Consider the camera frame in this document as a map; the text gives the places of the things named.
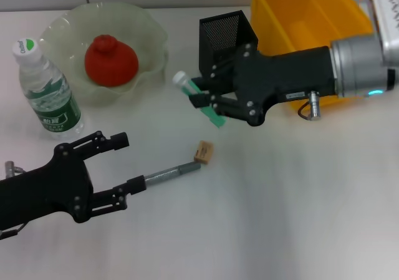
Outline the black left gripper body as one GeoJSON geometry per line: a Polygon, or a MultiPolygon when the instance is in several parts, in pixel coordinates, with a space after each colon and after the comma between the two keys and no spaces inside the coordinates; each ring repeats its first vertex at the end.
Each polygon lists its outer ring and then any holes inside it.
{"type": "Polygon", "coordinates": [[[56,212],[77,223],[90,219],[93,186],[84,160],[87,152],[61,144],[41,168],[0,181],[0,230],[56,212]]]}

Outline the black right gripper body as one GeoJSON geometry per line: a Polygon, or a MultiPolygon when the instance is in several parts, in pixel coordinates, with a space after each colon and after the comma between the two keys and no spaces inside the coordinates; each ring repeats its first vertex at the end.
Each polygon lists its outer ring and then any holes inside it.
{"type": "Polygon", "coordinates": [[[233,87],[238,109],[232,118],[253,127],[264,123],[276,104],[306,99],[311,91],[335,95],[335,77],[327,46],[276,56],[251,52],[234,61],[233,87]]]}

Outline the green pen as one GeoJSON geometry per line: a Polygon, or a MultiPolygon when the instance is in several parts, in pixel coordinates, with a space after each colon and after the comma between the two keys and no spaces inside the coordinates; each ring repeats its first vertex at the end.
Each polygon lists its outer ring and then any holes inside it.
{"type": "MultiPolygon", "coordinates": [[[[203,93],[199,89],[199,87],[192,81],[192,78],[184,71],[177,72],[174,75],[172,81],[187,96],[203,93]]],[[[225,124],[225,119],[222,116],[219,116],[214,111],[212,106],[201,107],[200,110],[216,127],[220,128],[225,124]]]]}

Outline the grey glitter pen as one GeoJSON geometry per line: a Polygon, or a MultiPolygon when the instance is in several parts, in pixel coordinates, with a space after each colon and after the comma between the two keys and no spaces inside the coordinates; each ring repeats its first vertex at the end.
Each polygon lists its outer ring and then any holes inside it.
{"type": "Polygon", "coordinates": [[[201,163],[189,162],[184,165],[178,165],[163,171],[153,173],[151,175],[145,176],[146,186],[154,186],[182,175],[197,171],[201,168],[201,163]]]}

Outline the beige eraser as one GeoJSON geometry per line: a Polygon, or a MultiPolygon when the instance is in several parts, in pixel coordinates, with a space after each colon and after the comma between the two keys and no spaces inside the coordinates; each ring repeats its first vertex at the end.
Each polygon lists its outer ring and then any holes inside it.
{"type": "Polygon", "coordinates": [[[214,144],[207,141],[200,141],[194,155],[194,161],[207,165],[214,152],[214,144]]]}

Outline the clear green-label water bottle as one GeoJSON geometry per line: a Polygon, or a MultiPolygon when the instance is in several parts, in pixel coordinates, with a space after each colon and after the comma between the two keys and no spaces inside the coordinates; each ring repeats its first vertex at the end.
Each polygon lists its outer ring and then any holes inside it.
{"type": "Polygon", "coordinates": [[[12,53],[19,65],[22,92],[44,129],[55,138],[80,134],[84,129],[82,112],[61,70],[32,38],[17,40],[12,53]]]}

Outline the black mesh pen holder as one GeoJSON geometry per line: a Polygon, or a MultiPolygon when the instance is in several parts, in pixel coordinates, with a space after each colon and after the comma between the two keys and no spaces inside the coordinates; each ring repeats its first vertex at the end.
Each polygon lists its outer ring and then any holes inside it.
{"type": "Polygon", "coordinates": [[[258,38],[242,11],[234,11],[199,21],[199,72],[211,72],[239,46],[257,48],[258,38]]]}

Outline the pale green glass fruit plate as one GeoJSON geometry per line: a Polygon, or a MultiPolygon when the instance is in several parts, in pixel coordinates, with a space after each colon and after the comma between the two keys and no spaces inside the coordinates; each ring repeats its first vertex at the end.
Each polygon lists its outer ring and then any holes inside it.
{"type": "Polygon", "coordinates": [[[95,2],[67,11],[45,28],[38,40],[42,53],[66,76],[78,103],[104,107],[119,99],[138,99],[163,85],[168,35],[150,13],[124,2],[95,2]],[[127,84],[107,88],[88,77],[84,57],[99,35],[111,35],[138,56],[138,73],[127,84]]]}

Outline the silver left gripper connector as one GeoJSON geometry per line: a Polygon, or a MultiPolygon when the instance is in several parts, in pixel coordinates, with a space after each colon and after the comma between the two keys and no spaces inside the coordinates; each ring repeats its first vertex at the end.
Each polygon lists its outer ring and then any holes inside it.
{"type": "Polygon", "coordinates": [[[13,161],[5,162],[4,166],[5,166],[6,178],[14,177],[16,175],[20,175],[26,172],[21,167],[15,166],[13,161]]]}

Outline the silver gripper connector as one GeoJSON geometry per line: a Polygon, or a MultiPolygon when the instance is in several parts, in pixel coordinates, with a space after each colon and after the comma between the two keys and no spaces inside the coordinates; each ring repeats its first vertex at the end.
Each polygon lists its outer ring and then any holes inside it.
{"type": "Polygon", "coordinates": [[[4,166],[5,166],[6,178],[14,177],[16,175],[20,175],[26,172],[21,167],[15,166],[13,161],[5,162],[4,166]]]}
{"type": "Polygon", "coordinates": [[[309,107],[310,114],[308,115],[308,119],[310,121],[316,121],[321,118],[320,112],[320,97],[317,91],[311,91],[309,93],[309,107]]]}

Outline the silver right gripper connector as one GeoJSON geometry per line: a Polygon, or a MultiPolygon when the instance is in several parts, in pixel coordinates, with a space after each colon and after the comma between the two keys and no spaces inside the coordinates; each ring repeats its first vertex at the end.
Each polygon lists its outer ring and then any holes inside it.
{"type": "Polygon", "coordinates": [[[309,93],[309,107],[310,114],[308,115],[308,119],[310,121],[316,121],[321,118],[320,112],[320,97],[317,91],[311,91],[309,93]]]}

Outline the yellow plastic bin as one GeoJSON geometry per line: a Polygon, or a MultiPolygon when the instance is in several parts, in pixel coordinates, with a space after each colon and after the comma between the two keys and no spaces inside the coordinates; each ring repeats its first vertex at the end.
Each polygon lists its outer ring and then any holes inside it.
{"type": "MultiPolygon", "coordinates": [[[[252,0],[251,26],[264,56],[327,46],[334,41],[372,35],[368,17],[354,0],[252,0]]],[[[320,98],[320,107],[344,97],[320,98]]],[[[293,102],[304,115],[304,100],[293,102]]]]}

